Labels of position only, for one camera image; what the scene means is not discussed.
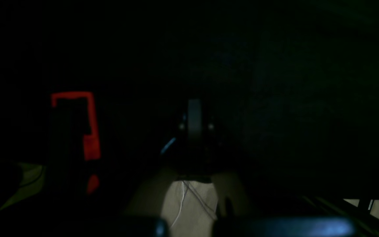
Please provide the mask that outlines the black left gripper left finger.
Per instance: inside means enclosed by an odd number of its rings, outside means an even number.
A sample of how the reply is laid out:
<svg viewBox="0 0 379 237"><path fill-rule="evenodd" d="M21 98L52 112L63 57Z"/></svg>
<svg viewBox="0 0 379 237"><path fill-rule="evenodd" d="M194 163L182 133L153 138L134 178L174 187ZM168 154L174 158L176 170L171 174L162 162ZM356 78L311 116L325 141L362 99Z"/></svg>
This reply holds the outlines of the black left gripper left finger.
<svg viewBox="0 0 379 237"><path fill-rule="evenodd" d="M137 216L159 218L170 185L181 181L184 201L193 177L189 167L195 149L195 100L189 99L176 119L157 127L145 147L142 182L137 190Z"/></svg>

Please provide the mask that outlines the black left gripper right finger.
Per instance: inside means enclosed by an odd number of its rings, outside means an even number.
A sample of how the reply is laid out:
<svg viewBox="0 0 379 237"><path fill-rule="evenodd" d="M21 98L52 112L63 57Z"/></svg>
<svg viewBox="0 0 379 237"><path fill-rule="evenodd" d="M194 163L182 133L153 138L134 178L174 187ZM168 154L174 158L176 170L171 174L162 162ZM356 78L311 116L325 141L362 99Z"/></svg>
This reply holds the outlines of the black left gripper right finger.
<svg viewBox="0 0 379 237"><path fill-rule="evenodd" d="M353 237L354 223L312 197L281 187L229 139L199 100L194 142L218 195L214 237Z"/></svg>

